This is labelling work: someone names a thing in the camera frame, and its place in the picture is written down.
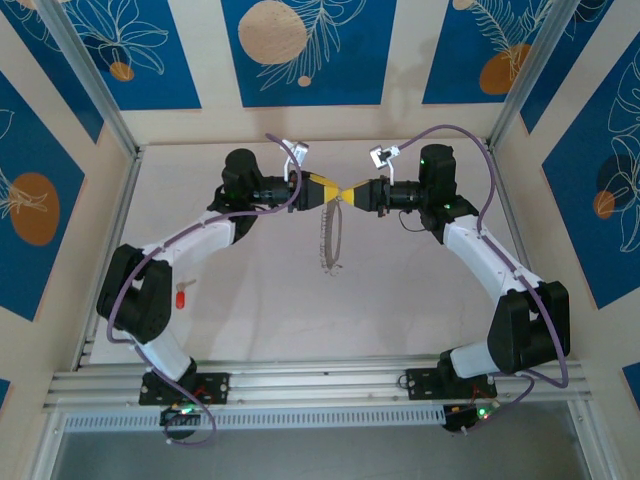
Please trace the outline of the metal keyring band with rings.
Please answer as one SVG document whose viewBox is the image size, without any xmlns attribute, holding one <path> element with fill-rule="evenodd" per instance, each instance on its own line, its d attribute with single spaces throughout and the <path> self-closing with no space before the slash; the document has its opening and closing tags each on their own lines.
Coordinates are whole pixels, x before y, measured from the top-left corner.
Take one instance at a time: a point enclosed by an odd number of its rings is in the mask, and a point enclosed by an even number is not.
<svg viewBox="0 0 640 480">
<path fill-rule="evenodd" d="M 342 268 L 339 264 L 343 230 L 341 198 L 334 198 L 325 204 L 320 225 L 320 263 L 326 274 L 335 276 Z"/>
</svg>

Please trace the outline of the key with red cap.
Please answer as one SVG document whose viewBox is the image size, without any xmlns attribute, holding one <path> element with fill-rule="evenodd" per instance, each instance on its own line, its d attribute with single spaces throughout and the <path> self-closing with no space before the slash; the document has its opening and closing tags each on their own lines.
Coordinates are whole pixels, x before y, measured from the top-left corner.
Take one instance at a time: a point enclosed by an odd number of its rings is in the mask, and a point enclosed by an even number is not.
<svg viewBox="0 0 640 480">
<path fill-rule="evenodd" d="M 197 282 L 196 279 L 191 279 L 187 281 L 181 281 L 176 284 L 176 295 L 175 295 L 175 307 L 178 310 L 182 310 L 186 305 L 186 289 L 195 284 Z"/>
</svg>

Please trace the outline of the blue panel with beige circle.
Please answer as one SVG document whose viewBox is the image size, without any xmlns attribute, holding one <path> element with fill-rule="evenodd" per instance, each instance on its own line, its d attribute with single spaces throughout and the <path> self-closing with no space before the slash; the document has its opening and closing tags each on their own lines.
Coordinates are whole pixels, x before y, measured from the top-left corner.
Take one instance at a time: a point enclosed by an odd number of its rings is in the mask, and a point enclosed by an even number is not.
<svg viewBox="0 0 640 480">
<path fill-rule="evenodd" d="M 377 106 L 397 0 L 221 0 L 245 108 Z"/>
</svg>

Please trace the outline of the small controller circuit board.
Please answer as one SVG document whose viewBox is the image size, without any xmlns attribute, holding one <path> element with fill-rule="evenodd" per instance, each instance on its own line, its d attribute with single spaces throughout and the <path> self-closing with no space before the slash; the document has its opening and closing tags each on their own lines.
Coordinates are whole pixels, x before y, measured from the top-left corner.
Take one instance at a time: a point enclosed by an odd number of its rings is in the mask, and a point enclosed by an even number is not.
<svg viewBox="0 0 640 480">
<path fill-rule="evenodd" d="M 179 427 L 198 427 L 202 423 L 201 414 L 194 408 L 168 407 L 161 411 L 159 425 L 171 429 Z"/>
<path fill-rule="evenodd" d="M 467 434 L 487 421 L 499 408 L 499 402 L 490 404 L 445 405 L 443 428 L 454 434 Z"/>
</svg>

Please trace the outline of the blue floral wall panel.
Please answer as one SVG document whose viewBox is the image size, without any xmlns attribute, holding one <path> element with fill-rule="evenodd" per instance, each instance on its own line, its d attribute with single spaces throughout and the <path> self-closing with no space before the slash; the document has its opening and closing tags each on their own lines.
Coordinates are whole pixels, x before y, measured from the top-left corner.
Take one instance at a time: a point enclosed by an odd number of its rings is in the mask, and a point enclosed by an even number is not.
<svg viewBox="0 0 640 480">
<path fill-rule="evenodd" d="M 511 90 L 554 0 L 450 0 L 425 105 L 497 103 Z"/>
<path fill-rule="evenodd" d="M 640 0 L 579 0 L 520 110 L 525 135 L 640 138 Z"/>
<path fill-rule="evenodd" d="M 0 11 L 21 38 L 94 144 L 104 119 L 46 27 L 33 0 L 0 0 Z"/>
<path fill-rule="evenodd" d="M 597 307 L 640 287 L 640 36 L 543 163 Z"/>
<path fill-rule="evenodd" d="M 201 107 L 168 0 L 64 0 L 62 8 L 120 110 Z"/>
<path fill-rule="evenodd" d="M 36 318 L 84 178 L 0 72 L 0 307 Z"/>
</svg>

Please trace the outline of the aluminium frame post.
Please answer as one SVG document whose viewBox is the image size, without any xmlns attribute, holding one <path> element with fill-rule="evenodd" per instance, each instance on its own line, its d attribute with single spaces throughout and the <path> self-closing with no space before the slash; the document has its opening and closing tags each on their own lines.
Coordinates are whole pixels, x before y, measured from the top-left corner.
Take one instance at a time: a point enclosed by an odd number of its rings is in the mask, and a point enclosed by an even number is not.
<svg viewBox="0 0 640 480">
<path fill-rule="evenodd" d="M 553 0 L 549 15 L 542 23 L 487 138 L 488 149 L 492 154 L 497 152 L 506 139 L 513 121 L 538 81 L 579 3 L 580 0 Z"/>
<path fill-rule="evenodd" d="M 34 0 L 34 4 L 75 76 L 104 122 L 110 127 L 120 147 L 131 160 L 135 161 L 140 147 L 63 7 L 57 0 Z"/>
</svg>

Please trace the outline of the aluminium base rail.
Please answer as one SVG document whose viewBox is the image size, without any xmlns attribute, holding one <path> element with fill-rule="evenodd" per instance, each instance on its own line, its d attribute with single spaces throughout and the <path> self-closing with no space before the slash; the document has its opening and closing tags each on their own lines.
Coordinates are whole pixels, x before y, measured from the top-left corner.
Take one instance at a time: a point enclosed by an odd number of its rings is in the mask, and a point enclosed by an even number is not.
<svg viewBox="0 0 640 480">
<path fill-rule="evenodd" d="M 370 357 L 300 361 L 203 361 L 200 372 L 230 375 L 227 406 L 242 408 L 407 405 L 397 385 L 410 368 L 432 368 L 434 356 Z M 53 374 L 45 395 L 47 413 L 107 411 L 137 405 L 146 367 L 92 364 Z"/>
</svg>

